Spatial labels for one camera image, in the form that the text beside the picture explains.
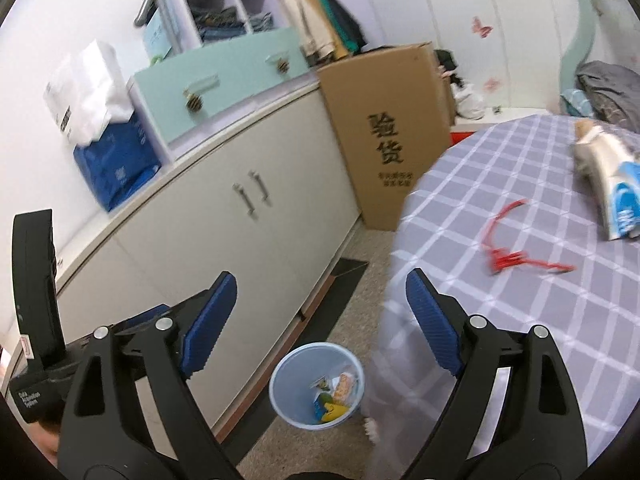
white label sticker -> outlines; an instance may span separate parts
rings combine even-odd
[[[27,359],[35,359],[35,356],[33,355],[33,348],[31,348],[31,341],[28,335],[20,334],[20,344],[22,345],[24,356]]]

silver screw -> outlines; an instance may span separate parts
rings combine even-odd
[[[161,317],[156,321],[156,328],[158,330],[169,330],[174,325],[174,322],[170,317]]]
[[[104,339],[105,337],[107,337],[108,333],[109,333],[109,329],[107,327],[99,326],[94,330],[94,337],[96,339]]]
[[[549,330],[547,330],[542,325],[538,325],[538,326],[534,327],[533,333],[535,335],[537,335],[540,339],[544,339],[546,336],[549,335]]]
[[[486,319],[482,316],[471,316],[469,323],[473,328],[484,328],[486,326]]]

black floor strip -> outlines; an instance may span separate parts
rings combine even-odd
[[[309,320],[308,325],[294,343],[292,350],[308,343],[326,341],[349,303],[368,265],[367,262],[346,258],[341,258],[338,261],[331,272],[332,276],[335,276],[334,282]],[[222,442],[226,455],[234,465],[238,465],[249,453],[275,417],[276,413],[269,401],[269,387],[266,386]]]

checkered bedsheet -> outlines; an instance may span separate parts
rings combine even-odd
[[[531,116],[479,132],[447,150],[408,196],[391,254],[378,344],[367,367],[363,410],[381,441],[367,477],[396,479],[413,461],[454,386],[407,304],[407,273],[420,267],[468,314],[527,332],[541,323],[559,346],[580,403],[592,462],[640,398],[640,251],[605,242],[587,183],[574,176],[574,120]],[[489,220],[516,208],[494,245],[574,264],[550,274],[521,266],[494,276],[481,241]],[[508,373],[498,374],[473,454],[487,449]]]

drawer handle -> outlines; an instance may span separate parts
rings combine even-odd
[[[281,74],[286,74],[290,68],[289,53],[278,52],[277,54],[273,54],[267,58],[267,63],[275,65],[276,69]]]
[[[255,207],[251,203],[251,199],[249,199],[249,196],[244,190],[244,187],[240,186],[240,184],[234,184],[234,191],[238,193],[238,195],[240,195],[240,197],[244,201],[244,204],[247,206],[247,209],[249,210],[248,212],[249,216],[253,216],[253,214],[255,213]]]
[[[258,173],[257,171],[250,171],[249,176],[255,180],[255,183],[260,188],[260,191],[262,192],[262,201],[267,202],[267,200],[269,199],[269,190],[264,185],[264,181],[262,180],[260,173]]]
[[[182,94],[187,98],[187,110],[192,113],[197,113],[202,110],[202,106],[204,104],[202,101],[202,94],[207,90],[215,88],[219,83],[220,78],[218,77],[218,74],[214,74],[204,79],[200,79],[185,88]]]

